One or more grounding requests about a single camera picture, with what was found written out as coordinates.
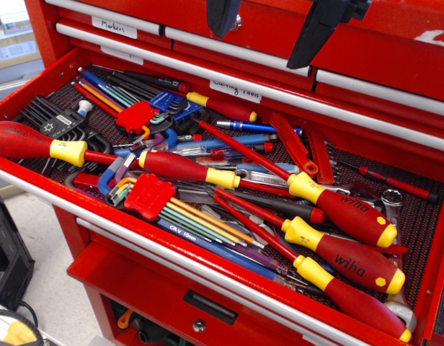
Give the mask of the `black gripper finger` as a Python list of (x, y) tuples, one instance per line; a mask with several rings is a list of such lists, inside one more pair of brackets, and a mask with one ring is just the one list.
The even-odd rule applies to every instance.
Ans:
[(207, 24), (218, 38), (241, 28), (241, 0), (207, 0)]
[(363, 21), (370, 2), (367, 0), (318, 0), (306, 16), (300, 35), (288, 59), (287, 68), (308, 66), (341, 23), (352, 18)]

